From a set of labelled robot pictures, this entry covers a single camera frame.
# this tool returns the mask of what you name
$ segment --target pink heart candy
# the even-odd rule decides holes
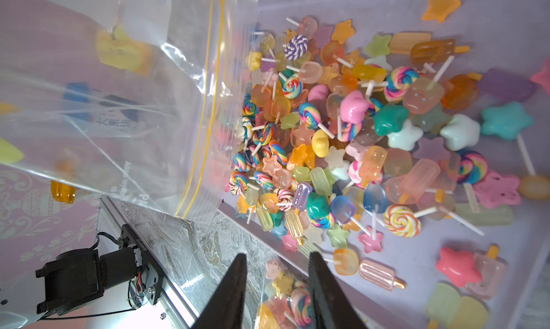
[[[349,93],[340,104],[340,115],[343,121],[352,124],[359,124],[365,119],[368,109],[368,102],[358,90]]]

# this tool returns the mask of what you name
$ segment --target purple popsicle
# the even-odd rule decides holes
[[[491,68],[478,82],[478,89],[506,102],[523,102],[533,95],[536,85],[524,78]]]

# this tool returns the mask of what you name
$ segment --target teal heart candy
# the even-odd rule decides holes
[[[375,114],[376,134],[388,135],[393,132],[401,131],[403,123],[408,117],[409,109],[407,107],[387,104]]]
[[[325,195],[310,193],[307,196],[307,215],[311,218],[321,219],[331,213],[328,198]]]

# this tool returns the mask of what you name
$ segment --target yellow star candy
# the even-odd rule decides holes
[[[351,20],[339,22],[332,33],[332,40],[344,45],[345,41],[355,34],[355,30],[351,27]]]
[[[460,0],[428,0],[428,10],[422,16],[422,20],[437,20],[443,22],[455,9],[458,9],[462,2]]]
[[[294,278],[281,272],[279,276],[273,280],[271,285],[275,289],[277,296],[282,298],[284,295],[290,297],[292,292],[292,284],[294,283]]]
[[[237,209],[239,209],[240,213],[247,213],[248,212],[248,204],[246,203],[246,199],[244,196],[240,196],[239,200],[237,201]]]
[[[359,50],[357,49],[353,50],[349,55],[344,55],[342,59],[352,65],[356,65],[356,64],[363,65],[363,63],[365,63],[365,59],[359,56]],[[350,73],[351,73],[351,69],[342,64],[342,74],[350,74]]]

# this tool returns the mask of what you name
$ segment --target pink star candy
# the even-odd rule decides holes
[[[531,80],[543,86],[546,92],[550,94],[550,58],[546,59],[540,72],[531,76]]]
[[[482,181],[474,184],[474,192],[487,209],[494,209],[500,204],[519,205],[519,182],[519,177],[515,175],[500,175],[489,170]]]
[[[298,240],[295,238],[292,238],[292,236],[290,235],[290,232],[284,235],[281,238],[281,241],[283,241],[284,250],[290,250],[290,251],[298,250]]]
[[[367,227],[367,230],[372,233],[372,228],[370,226]],[[376,232],[376,241],[372,239],[369,235],[366,233],[363,233],[357,237],[357,240],[365,246],[365,254],[368,254],[370,252],[382,251],[382,239],[384,238],[384,234],[381,232]]]
[[[277,278],[281,272],[286,273],[286,267],[279,260],[278,257],[266,262],[266,268],[267,268],[266,278],[269,280],[273,280]]]
[[[483,276],[476,269],[474,256],[469,251],[454,251],[443,247],[439,251],[438,271],[445,274],[456,287],[464,287],[469,282],[481,282]]]

